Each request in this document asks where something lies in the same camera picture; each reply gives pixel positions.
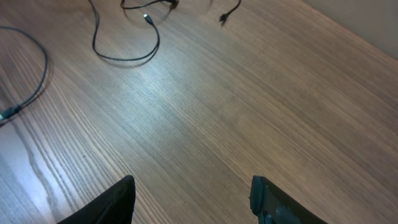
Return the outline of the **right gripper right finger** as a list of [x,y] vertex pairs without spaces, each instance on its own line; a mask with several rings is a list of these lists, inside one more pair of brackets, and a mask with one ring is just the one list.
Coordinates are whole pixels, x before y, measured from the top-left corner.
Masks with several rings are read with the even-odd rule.
[[269,179],[254,175],[251,182],[250,208],[259,224],[325,224]]

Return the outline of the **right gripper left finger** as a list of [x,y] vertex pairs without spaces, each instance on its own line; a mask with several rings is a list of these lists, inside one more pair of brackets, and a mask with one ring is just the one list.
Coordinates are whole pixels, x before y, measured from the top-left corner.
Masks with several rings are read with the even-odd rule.
[[59,224],[131,224],[135,201],[135,180],[127,175]]

